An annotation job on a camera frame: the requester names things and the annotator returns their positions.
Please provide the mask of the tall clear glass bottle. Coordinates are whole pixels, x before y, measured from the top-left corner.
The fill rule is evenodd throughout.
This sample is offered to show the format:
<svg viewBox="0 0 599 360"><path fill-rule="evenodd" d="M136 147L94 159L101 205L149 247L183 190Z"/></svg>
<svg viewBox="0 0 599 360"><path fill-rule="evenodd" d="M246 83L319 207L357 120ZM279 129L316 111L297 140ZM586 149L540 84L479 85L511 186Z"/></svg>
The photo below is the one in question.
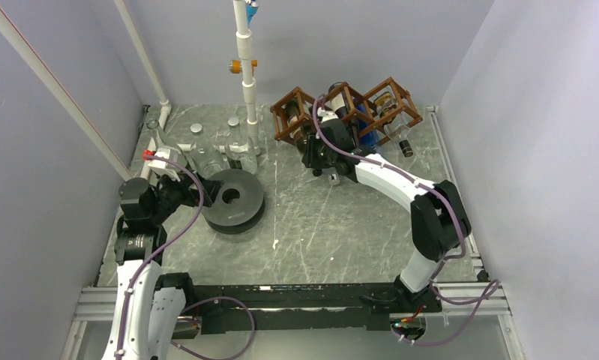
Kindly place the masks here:
<svg viewBox="0 0 599 360"><path fill-rule="evenodd" d="M146 122L147 128L151 131L152 139L156 142L156 155L162 158L168 158L173 162L185 167L187 166L187 158L182 148L178 143L171 139L160 123L155 118L150 118Z"/></svg>

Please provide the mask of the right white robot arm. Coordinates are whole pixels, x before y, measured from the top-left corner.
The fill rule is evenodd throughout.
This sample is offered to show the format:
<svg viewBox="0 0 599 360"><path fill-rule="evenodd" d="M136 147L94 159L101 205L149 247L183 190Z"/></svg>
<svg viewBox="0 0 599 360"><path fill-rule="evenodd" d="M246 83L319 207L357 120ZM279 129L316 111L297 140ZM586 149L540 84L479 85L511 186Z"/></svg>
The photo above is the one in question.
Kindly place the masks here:
<svg viewBox="0 0 599 360"><path fill-rule="evenodd" d="M472 225L456 185L417 177L374 149L356 145L332 112L301 130L298 148L306 168L333 169L339 176L386 195L410 214L415 250L395 280L394 300L401 310L413 311L422 303L423 292L441 264L466 254L465 240Z"/></svg>

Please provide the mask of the short clear glass bottle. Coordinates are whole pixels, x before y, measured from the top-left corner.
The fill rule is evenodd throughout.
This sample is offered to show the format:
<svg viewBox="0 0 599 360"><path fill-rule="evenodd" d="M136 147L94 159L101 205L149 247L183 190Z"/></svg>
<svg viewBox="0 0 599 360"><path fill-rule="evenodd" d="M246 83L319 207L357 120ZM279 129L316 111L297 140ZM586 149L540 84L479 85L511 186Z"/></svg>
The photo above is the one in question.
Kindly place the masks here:
<svg viewBox="0 0 599 360"><path fill-rule="evenodd" d="M258 163L253 141L241 132L240 121L236 117L229 118L229 134L225 140L225 153L232 169L244 170L251 174L258 171Z"/></svg>

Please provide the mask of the dark green wine bottle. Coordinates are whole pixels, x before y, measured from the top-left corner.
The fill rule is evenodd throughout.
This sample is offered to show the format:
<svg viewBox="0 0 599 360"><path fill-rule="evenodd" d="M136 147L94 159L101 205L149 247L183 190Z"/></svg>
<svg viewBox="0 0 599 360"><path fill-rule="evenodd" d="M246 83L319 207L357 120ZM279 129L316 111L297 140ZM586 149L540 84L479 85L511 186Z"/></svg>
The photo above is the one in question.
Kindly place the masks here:
<svg viewBox="0 0 599 360"><path fill-rule="evenodd" d="M285 141L292 143L297 149L302 149L305 145L306 136L311 132L310 125L300 119L300 108L297 100L290 100L285 106L285 114L288 120L288 126L298 124L297 128L289 133Z"/></svg>

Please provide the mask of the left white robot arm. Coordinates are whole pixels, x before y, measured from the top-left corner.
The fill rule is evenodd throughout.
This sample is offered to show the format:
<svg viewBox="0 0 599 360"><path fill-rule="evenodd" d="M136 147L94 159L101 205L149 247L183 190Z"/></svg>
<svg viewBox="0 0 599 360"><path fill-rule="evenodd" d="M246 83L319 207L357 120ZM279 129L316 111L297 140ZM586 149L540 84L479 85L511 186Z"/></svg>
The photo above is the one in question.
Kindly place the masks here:
<svg viewBox="0 0 599 360"><path fill-rule="evenodd" d="M180 206L212 206L221 180L162 176L156 185L132 178L118 189L121 216L115 234L117 293L104 359L164 359L179 315L197 295L190 275L163 273L167 231L163 224Z"/></svg>

